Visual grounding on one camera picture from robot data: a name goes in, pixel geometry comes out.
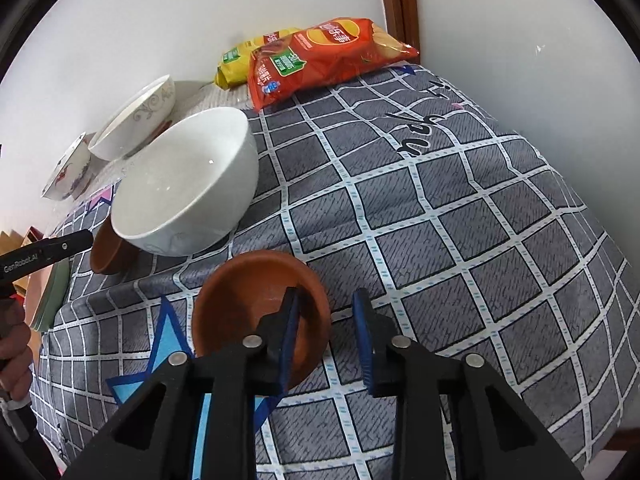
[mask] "finger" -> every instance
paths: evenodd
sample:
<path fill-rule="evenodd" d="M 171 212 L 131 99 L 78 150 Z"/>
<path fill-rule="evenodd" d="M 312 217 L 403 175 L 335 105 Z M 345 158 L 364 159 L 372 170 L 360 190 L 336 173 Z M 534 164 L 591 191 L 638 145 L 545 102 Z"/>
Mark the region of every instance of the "finger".
<path fill-rule="evenodd" d="M 0 388 L 10 392 L 15 388 L 18 380 L 29 371 L 29 365 L 33 359 L 31 349 L 25 348 L 20 355 L 11 359 L 4 370 L 0 372 Z"/>
<path fill-rule="evenodd" d="M 14 301 L 12 306 L 7 309 L 5 319 L 10 325 L 20 325 L 20 323 L 24 322 L 24 307 Z"/>
<path fill-rule="evenodd" d="M 18 382 L 15 383 L 14 389 L 11 390 L 11 398 L 13 400 L 23 400 L 24 397 L 29 393 L 29 388 L 31 388 L 31 381 L 33 381 L 33 377 L 31 377 L 31 371 L 27 370 L 27 373 L 23 374 Z"/>
<path fill-rule="evenodd" d="M 0 339 L 0 359 L 13 359 L 24 351 L 31 338 L 31 330 L 24 323 L 12 328 L 9 335 Z"/>

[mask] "plaid pattern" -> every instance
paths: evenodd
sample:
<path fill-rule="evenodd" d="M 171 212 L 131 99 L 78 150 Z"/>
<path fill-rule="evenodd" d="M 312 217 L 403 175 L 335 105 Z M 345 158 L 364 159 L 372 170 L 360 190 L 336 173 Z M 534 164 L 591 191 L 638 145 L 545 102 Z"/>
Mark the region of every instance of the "plaid pattern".
<path fill-rule="evenodd" d="M 32 388 L 38 428 L 61 455 L 73 460 L 115 412 L 105 380 L 145 368 L 160 295 L 193 347 L 206 277 L 270 248 L 318 273 L 333 329 L 322 363 L 257 435 L 261 480 L 390 477 L 395 401 L 364 391 L 350 309 L 358 286 L 429 350 L 482 354 L 583 468 L 638 390 L 640 282 L 537 150 L 420 67 L 247 113 L 260 179 L 234 232 L 189 257 L 141 253 L 125 275 L 95 275 L 88 253 L 74 258 Z M 116 190 L 60 232 L 95 232 Z"/>

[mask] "chip bag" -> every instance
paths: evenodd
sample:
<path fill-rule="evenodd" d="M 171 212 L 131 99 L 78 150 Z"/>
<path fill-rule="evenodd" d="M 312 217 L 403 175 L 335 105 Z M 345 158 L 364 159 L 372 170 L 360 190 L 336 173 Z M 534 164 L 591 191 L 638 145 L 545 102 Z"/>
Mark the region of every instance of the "chip bag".
<path fill-rule="evenodd" d="M 418 51 L 366 18 L 335 18 L 266 44 L 251 54 L 247 78 L 256 111 L 303 88 L 332 85 Z"/>
<path fill-rule="evenodd" d="M 213 82 L 223 90 L 245 83 L 249 71 L 249 58 L 256 48 L 299 30 L 299 28 L 295 27 L 283 28 L 266 36 L 258 36 L 252 40 L 238 43 L 222 56 Z"/>

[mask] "large white ceramic bowl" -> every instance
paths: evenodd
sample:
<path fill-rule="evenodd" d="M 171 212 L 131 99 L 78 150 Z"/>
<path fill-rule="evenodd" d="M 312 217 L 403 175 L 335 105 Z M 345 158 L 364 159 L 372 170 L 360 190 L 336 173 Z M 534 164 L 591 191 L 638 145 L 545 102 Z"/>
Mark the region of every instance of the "large white ceramic bowl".
<path fill-rule="evenodd" d="M 174 105 L 174 80 L 169 75 L 156 79 L 109 118 L 94 135 L 89 151 L 102 160 L 130 155 L 162 131 Z"/>
<path fill-rule="evenodd" d="M 231 231 L 257 183 L 258 153 L 245 114 L 211 108 L 140 152 L 113 199 L 111 224 L 144 251 L 187 256 Z"/>
<path fill-rule="evenodd" d="M 86 189 L 93 176 L 89 168 L 89 137 L 85 132 L 68 147 L 42 189 L 43 197 L 64 200 L 73 195 L 76 198 Z"/>

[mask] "silver rivet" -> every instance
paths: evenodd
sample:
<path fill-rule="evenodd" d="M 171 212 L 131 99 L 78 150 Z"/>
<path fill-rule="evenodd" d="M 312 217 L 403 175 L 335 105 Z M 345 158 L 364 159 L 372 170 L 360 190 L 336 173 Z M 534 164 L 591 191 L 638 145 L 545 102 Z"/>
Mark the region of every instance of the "silver rivet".
<path fill-rule="evenodd" d="M 242 339 L 242 344 L 247 348 L 258 348 L 262 344 L 262 338 L 259 335 L 248 335 Z"/>
<path fill-rule="evenodd" d="M 473 368 L 482 368 L 484 358 L 480 354 L 469 354 L 465 357 L 466 364 Z"/>
<path fill-rule="evenodd" d="M 169 364 L 171 366 L 180 366 L 187 362 L 187 354 L 184 352 L 174 352 L 169 356 Z"/>
<path fill-rule="evenodd" d="M 395 335 L 391 338 L 391 344 L 396 348 L 409 348 L 411 340 L 405 335 Z"/>

